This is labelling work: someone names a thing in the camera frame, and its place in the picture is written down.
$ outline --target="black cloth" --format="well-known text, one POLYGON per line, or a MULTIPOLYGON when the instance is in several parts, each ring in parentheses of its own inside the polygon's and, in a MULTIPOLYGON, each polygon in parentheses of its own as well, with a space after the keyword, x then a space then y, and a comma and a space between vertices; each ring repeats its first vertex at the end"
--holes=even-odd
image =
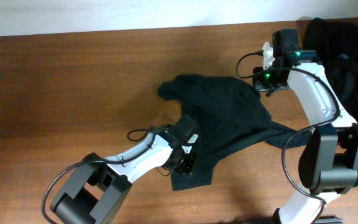
POLYGON ((306 29, 303 48, 317 52, 329 84, 358 123, 358 27, 313 19, 306 29))
MULTIPOLYGON (((272 121, 260 102, 260 94, 248 83, 233 77, 178 75, 157 91, 165 100, 178 100, 182 114, 193 118, 201 138, 193 146, 198 161, 191 175, 172 172, 173 190, 211 183, 213 168, 226 156, 266 141, 282 148, 295 131, 272 121)), ((289 147, 304 146, 311 133, 294 138, 289 147)))

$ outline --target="wooden tabletop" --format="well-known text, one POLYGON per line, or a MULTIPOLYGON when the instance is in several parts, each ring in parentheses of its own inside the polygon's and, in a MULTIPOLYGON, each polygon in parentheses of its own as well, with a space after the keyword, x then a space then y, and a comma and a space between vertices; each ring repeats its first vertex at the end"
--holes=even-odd
MULTIPOLYGON (((277 30, 304 33, 306 24, 0 37, 0 223, 46 223, 41 198, 61 170, 91 152, 104 157, 127 150, 134 145, 126 139, 132 129, 174 123, 180 104, 157 96, 162 82, 180 73, 233 77, 239 57, 260 50, 277 30)), ((261 63, 250 57, 241 72, 251 74, 261 63)), ((290 90, 263 96, 262 103, 279 123, 294 129, 308 125, 290 90)), ((296 182, 302 150, 287 152, 296 182)), ((263 142, 220 161, 209 186, 173 192, 168 177, 146 173, 134 183, 115 223, 269 217, 293 192, 280 150, 263 142)), ((324 214, 358 223, 358 188, 329 204, 324 214)))

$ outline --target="white backdrop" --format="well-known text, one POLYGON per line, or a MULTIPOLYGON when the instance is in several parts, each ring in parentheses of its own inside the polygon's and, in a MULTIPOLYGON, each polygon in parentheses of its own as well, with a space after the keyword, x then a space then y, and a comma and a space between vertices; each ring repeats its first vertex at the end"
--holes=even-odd
POLYGON ((358 17, 358 0, 0 0, 0 35, 358 17))

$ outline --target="wooden table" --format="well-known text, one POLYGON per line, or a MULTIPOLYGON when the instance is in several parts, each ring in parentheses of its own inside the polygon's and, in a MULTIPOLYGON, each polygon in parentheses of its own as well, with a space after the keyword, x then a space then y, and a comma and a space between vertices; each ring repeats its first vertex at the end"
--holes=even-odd
MULTIPOLYGON (((234 76, 238 58, 260 50, 273 32, 299 28, 304 33, 306 24, 0 37, 0 223, 46 223, 41 197, 66 166, 91 152, 103 157, 125 151, 134 145, 126 139, 129 130, 174 123, 180 105, 157 96, 162 82, 180 73, 234 76)), ((241 72, 251 74, 261 63, 250 57, 241 72)), ((275 121, 294 129, 308 125, 292 91, 262 102, 275 121)), ((297 182, 302 150, 287 152, 297 182)), ((293 192, 280 150, 260 143, 219 162, 209 186, 173 192, 169 178, 156 170, 146 173, 115 222, 226 223, 271 216, 293 192)), ((358 188, 324 214, 357 223, 358 188)))

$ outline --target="table surface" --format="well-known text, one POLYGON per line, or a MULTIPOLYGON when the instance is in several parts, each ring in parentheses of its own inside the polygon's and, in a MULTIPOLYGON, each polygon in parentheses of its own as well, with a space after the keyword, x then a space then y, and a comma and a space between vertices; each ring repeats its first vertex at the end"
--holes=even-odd
MULTIPOLYGON (((0 223, 46 223, 41 198, 61 170, 91 152, 104 157, 125 151, 134 145, 126 139, 132 129, 174 123, 180 104, 157 96, 162 82, 180 73, 233 77, 239 57, 260 50, 277 30, 298 28, 302 34, 306 24, 0 37, 0 223)), ((261 63, 250 57, 241 72, 251 74, 261 63)), ((263 96, 262 103, 279 123, 294 129, 308 125, 290 90, 263 96)), ((296 182, 302 150, 287 152, 296 182)), ((173 192, 168 177, 146 173, 115 222, 202 224, 269 217, 293 192, 280 150, 262 142, 220 161, 209 186, 173 192)), ((324 214, 357 223, 358 188, 324 214)))

